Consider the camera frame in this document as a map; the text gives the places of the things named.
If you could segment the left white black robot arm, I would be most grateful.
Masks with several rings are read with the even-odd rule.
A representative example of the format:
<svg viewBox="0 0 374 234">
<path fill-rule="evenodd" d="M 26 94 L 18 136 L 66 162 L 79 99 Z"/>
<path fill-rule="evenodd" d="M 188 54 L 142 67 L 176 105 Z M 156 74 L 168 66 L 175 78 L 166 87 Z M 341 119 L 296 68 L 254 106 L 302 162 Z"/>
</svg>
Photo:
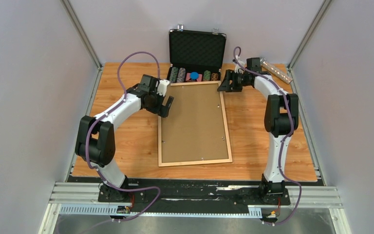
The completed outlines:
<svg viewBox="0 0 374 234">
<path fill-rule="evenodd" d="M 141 81 L 125 90 L 115 104 L 94 117 L 84 116 L 79 122 L 75 154 L 97 171 L 117 201 L 125 201 L 132 190 L 128 187 L 127 176 L 114 160 L 115 131 L 131 115 L 143 109 L 167 117 L 174 100 L 172 96 L 166 96 L 169 87 L 169 80 L 143 75 Z"/>
</svg>

